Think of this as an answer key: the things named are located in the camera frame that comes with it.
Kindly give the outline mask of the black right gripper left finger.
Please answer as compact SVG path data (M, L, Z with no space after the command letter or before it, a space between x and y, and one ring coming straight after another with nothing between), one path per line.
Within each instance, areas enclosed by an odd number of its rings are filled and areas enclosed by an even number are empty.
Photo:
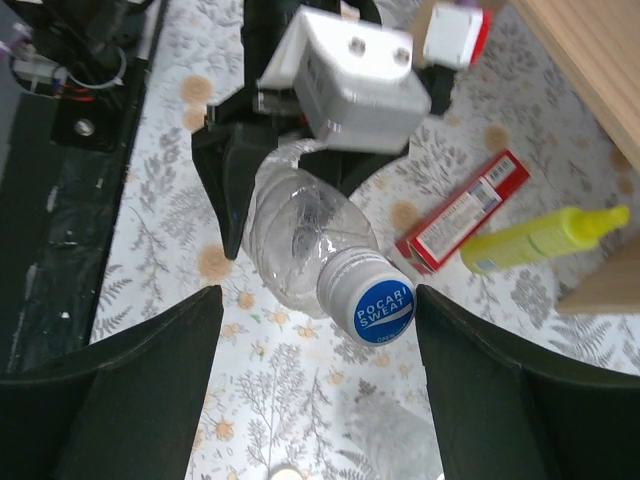
M223 319L206 287L133 327L1 377L4 479L182 479Z

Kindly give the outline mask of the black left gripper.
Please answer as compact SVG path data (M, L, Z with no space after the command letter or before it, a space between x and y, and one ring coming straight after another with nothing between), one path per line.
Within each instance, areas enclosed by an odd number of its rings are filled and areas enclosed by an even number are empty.
M205 127L192 134L192 160L215 211L224 254L229 260L237 258L241 247L255 175L266 156L278 146L274 129L248 124L255 115L252 100L258 91L257 81L301 6L341 12L338 1L244 3L244 86L221 104L209 105ZM431 97L430 113L443 116L451 106L455 72L439 65L414 71ZM399 154L323 149L302 154L299 168L350 197L362 183L399 158Z

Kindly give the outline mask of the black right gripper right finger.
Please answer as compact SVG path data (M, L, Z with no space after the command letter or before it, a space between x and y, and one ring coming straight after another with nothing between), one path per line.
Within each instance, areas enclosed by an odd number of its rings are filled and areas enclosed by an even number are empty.
M416 291L448 479L636 479L639 379L557 354Z

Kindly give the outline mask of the blue white cap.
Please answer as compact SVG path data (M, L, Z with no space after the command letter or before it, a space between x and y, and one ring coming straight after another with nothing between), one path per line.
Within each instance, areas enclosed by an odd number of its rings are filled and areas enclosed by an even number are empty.
M322 268L317 298L323 312L354 341L382 346L410 326L416 311L416 287L381 253L350 247Z

